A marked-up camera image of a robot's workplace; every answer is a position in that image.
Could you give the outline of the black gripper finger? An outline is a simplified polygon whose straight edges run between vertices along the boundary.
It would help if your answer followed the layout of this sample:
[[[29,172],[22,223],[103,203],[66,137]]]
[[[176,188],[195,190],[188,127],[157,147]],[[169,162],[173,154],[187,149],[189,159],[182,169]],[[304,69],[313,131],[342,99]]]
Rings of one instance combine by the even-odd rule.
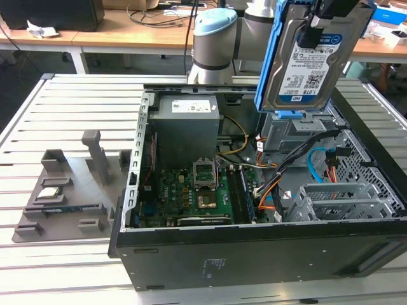
[[[327,26],[328,20],[326,18],[309,15],[297,38],[298,46],[300,48],[316,48]]]

